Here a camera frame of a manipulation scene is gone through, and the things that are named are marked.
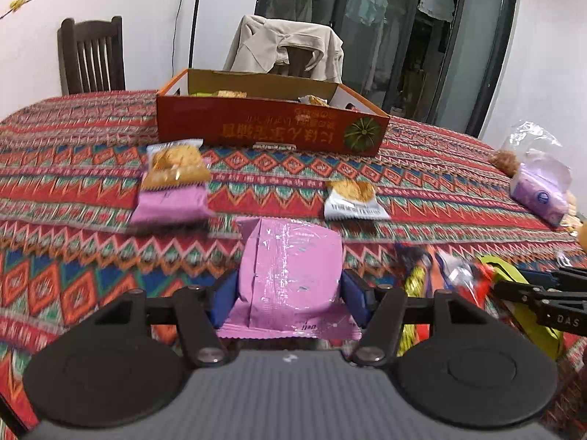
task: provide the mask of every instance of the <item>cardboard box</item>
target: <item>cardboard box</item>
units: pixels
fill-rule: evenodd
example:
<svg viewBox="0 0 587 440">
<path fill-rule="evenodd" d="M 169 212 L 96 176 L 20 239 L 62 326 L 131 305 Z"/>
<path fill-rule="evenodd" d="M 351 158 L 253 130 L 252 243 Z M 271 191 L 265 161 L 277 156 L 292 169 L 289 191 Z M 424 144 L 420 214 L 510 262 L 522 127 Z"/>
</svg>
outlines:
<svg viewBox="0 0 587 440">
<path fill-rule="evenodd" d="M 247 97 L 189 95 L 219 90 Z M 308 94 L 333 107 L 296 102 Z M 360 112 L 344 109 L 349 103 Z M 157 93 L 161 142 L 195 137 L 205 145 L 295 145 L 303 151 L 373 156 L 388 121 L 388 114 L 343 84 L 276 74 L 184 70 Z"/>
</svg>

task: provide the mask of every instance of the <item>red patterned tablecloth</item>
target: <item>red patterned tablecloth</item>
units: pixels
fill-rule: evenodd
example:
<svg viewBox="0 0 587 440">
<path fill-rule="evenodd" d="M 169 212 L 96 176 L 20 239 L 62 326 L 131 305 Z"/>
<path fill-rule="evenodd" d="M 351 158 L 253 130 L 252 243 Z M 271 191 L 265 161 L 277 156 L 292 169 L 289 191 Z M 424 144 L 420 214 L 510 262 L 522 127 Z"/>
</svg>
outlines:
<svg viewBox="0 0 587 440">
<path fill-rule="evenodd" d="M 569 235 L 511 200 L 509 179 L 486 162 L 488 146 L 400 118 L 391 118 L 377 159 L 204 148 L 216 217 L 206 228 L 133 236 L 127 222 L 145 146 L 156 141 L 151 91 L 48 99 L 0 122 L 0 392 L 31 424 L 21 383 L 30 355 L 127 289 L 165 296 L 237 265 L 240 215 L 337 230 L 346 266 L 373 282 L 390 272 L 394 242 L 496 254 L 535 269 L 555 267 L 561 250 L 585 266 Z M 342 178 L 374 183 L 391 220 L 324 222 L 325 181 Z M 561 361 L 561 397 L 547 415 L 553 428 L 568 426 L 579 407 L 583 349 L 572 339 Z"/>
</svg>

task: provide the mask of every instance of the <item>black stand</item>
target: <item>black stand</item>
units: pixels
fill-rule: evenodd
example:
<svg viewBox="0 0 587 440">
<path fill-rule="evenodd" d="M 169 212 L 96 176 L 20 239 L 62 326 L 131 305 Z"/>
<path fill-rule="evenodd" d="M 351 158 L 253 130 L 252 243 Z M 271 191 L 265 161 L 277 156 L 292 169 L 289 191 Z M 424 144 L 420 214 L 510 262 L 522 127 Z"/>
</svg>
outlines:
<svg viewBox="0 0 587 440">
<path fill-rule="evenodd" d="M 200 5 L 200 0 L 196 0 L 194 3 L 194 19 L 192 20 L 192 39 L 190 41 L 190 62 L 188 67 L 191 68 L 193 65 L 194 59 L 194 38 L 196 37 L 196 19 L 198 17 L 198 6 Z"/>
</svg>

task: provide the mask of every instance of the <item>white wall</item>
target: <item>white wall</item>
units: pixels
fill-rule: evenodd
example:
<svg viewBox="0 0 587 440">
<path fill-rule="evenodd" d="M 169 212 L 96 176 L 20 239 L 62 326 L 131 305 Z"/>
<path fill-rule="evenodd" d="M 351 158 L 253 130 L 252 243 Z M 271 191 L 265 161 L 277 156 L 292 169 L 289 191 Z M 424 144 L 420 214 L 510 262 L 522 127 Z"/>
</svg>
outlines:
<svg viewBox="0 0 587 440">
<path fill-rule="evenodd" d="M 12 0 L 0 0 L 8 8 Z M 221 69 L 243 14 L 256 0 L 200 0 L 194 65 Z M 57 29 L 67 17 L 123 18 L 128 89 L 157 89 L 172 76 L 171 50 L 179 0 L 35 0 L 0 21 L 0 119 L 40 99 L 61 95 Z M 183 0 L 175 72 L 187 67 L 194 0 Z"/>
<path fill-rule="evenodd" d="M 572 191 L 587 212 L 587 0 L 519 0 L 510 52 L 482 140 L 503 143 L 518 120 L 562 143 Z"/>
</svg>

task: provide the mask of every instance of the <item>tablecloth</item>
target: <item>tablecloth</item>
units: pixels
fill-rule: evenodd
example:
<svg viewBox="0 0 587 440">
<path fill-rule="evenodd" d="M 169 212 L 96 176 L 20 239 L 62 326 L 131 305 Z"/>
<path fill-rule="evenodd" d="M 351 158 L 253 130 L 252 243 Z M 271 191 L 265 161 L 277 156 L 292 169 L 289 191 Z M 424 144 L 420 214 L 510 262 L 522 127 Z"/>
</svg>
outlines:
<svg viewBox="0 0 587 440">
<path fill-rule="evenodd" d="M 534 269 L 554 268 L 561 250 L 585 266 L 574 239 L 511 200 L 509 179 L 486 162 L 490 147 L 395 117 L 376 159 L 204 147 L 216 217 L 132 235 L 145 147 L 156 141 L 152 91 L 47 99 L 0 122 L 0 392 L 29 424 L 36 420 L 21 378 L 31 354 L 125 290 L 166 296 L 237 266 L 237 216 L 329 226 L 343 237 L 345 266 L 371 282 L 391 272 L 394 242 L 496 254 Z M 343 178 L 375 184 L 391 220 L 326 223 L 325 181 Z M 156 334 L 169 340 L 173 332 Z M 561 361 L 561 395 L 547 415 L 555 429 L 579 408 L 584 346 L 573 340 Z"/>
</svg>

